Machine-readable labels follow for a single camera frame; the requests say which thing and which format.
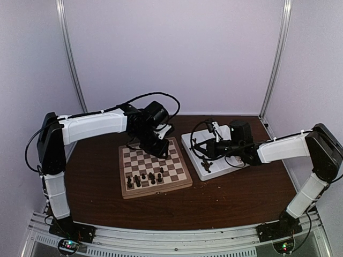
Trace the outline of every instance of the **chessboard border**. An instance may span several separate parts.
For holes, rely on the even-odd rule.
[[[132,191],[125,191],[126,188],[126,178],[122,175],[125,174],[124,172],[124,163],[123,163],[123,149],[127,148],[126,146],[119,146],[119,167],[120,167],[120,181],[121,181],[121,191],[122,191],[122,197],[124,199],[129,199],[129,198],[136,198],[136,197],[141,197],[141,196],[147,196],[147,195],[152,195],[152,194],[156,194],[158,192],[163,193],[163,192],[169,192],[169,191],[173,191],[173,190],[178,190],[178,189],[182,189],[182,188],[186,188],[186,187],[190,187],[193,185],[193,180],[189,174],[189,170],[188,167],[184,161],[183,155],[181,153],[181,150],[177,144],[176,138],[172,137],[172,138],[166,138],[169,141],[172,141],[174,146],[175,146],[175,150],[178,154],[178,158],[180,159],[180,162],[182,164],[182,168],[184,170],[184,173],[186,175],[186,179],[184,180],[180,180],[180,181],[176,181],[173,183],[168,183],[168,184],[160,184],[160,185],[156,185],[154,187],[147,187],[147,188],[142,188],[141,190],[137,191],[137,190],[132,190]],[[138,147],[139,143],[136,143],[134,145],[131,145],[131,147]]]

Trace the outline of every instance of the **vertical metal post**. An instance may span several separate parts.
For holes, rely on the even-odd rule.
[[[259,115],[262,120],[265,118],[266,111],[267,111],[271,96],[273,94],[273,90],[274,90],[275,83],[277,80],[278,72],[280,69],[282,53],[283,53],[284,48],[285,48],[286,38],[287,38],[287,34],[288,34],[288,27],[289,27],[291,10],[292,10],[292,0],[285,0],[284,12],[282,14],[282,20],[281,20],[279,41],[278,41],[278,45],[277,45],[277,51],[275,53],[273,69],[272,69],[272,73],[271,73],[270,78],[269,78],[269,84],[268,84],[267,92],[266,92],[264,102],[262,105],[262,109],[261,109],[261,112]]]
[[[65,17],[65,11],[64,11],[64,1],[63,0],[56,0],[56,5],[57,5],[58,19],[59,19],[59,23],[61,25],[61,30],[62,30],[63,40],[64,40],[65,51],[66,51],[66,55],[68,58],[71,78],[72,78],[72,81],[73,81],[73,84],[74,84],[74,87],[76,90],[77,98],[78,98],[79,103],[81,105],[82,111],[88,112],[86,102],[85,102],[85,99],[84,99],[84,96],[83,96],[83,93],[81,90],[80,81],[79,81],[79,78],[77,75],[77,70],[76,70],[76,66],[75,66],[75,62],[74,62],[73,53],[71,50],[68,26],[66,23],[66,17]]]

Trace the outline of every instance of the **chessboard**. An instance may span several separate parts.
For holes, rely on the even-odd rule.
[[[124,199],[159,194],[192,186],[186,163],[175,138],[168,138],[168,158],[156,158],[143,150],[119,147],[120,179]]]

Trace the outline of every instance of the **table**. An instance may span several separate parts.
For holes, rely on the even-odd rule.
[[[211,116],[219,125],[235,119],[250,123],[254,141],[268,139],[258,117]],[[193,186],[167,194],[124,200],[118,147],[125,133],[106,134],[77,143],[65,173],[67,197],[75,221],[127,229],[197,230],[230,228],[277,220],[295,196],[281,161],[247,167],[202,182],[181,144],[181,134],[209,116],[176,116],[172,123]]]

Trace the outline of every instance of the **white panel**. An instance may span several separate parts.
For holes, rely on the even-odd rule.
[[[276,136],[324,123],[343,142],[343,1],[294,1],[285,53],[267,120]],[[302,185],[310,158],[287,161]],[[334,256],[343,252],[343,180],[317,206]]]
[[[0,256],[19,256],[32,211],[45,200],[24,148],[47,112],[81,109],[72,87],[55,1],[0,1]],[[29,149],[38,163],[35,141]]]
[[[282,0],[65,1],[89,111],[163,91],[181,101],[183,114],[258,114],[283,5]],[[170,112],[176,109],[171,100],[161,102]]]

